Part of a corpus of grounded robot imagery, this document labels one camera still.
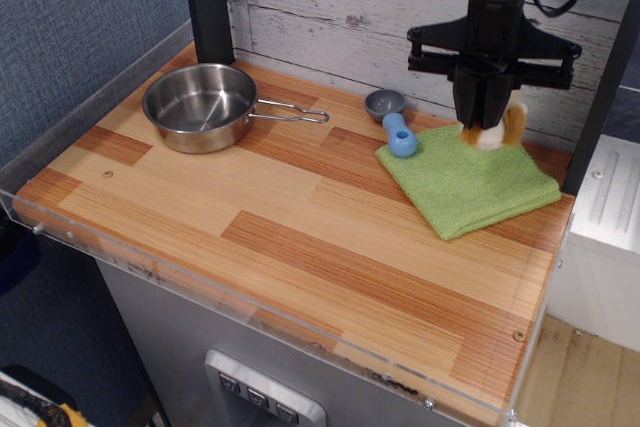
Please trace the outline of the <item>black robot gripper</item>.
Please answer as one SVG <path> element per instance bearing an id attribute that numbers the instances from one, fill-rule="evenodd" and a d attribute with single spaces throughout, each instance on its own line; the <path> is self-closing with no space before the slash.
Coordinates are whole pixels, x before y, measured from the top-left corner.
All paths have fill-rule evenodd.
<path id="1" fill-rule="evenodd" d="M 567 90 L 582 48 L 536 27 L 524 15 L 525 0 L 468 0 L 467 15 L 440 24 L 412 27 L 408 68 L 453 77 L 457 120 L 496 127 L 512 91 L 533 85 Z"/>

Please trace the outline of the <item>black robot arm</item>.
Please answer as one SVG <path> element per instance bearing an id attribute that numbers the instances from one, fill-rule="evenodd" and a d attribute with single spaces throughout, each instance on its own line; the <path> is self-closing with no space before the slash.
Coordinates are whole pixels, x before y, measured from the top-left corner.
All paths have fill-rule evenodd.
<path id="1" fill-rule="evenodd" d="M 513 91 L 524 85 L 567 90 L 580 45 L 534 26 L 526 0 L 468 0 L 465 17 L 411 28 L 408 67 L 453 84 L 458 121 L 497 126 Z"/>

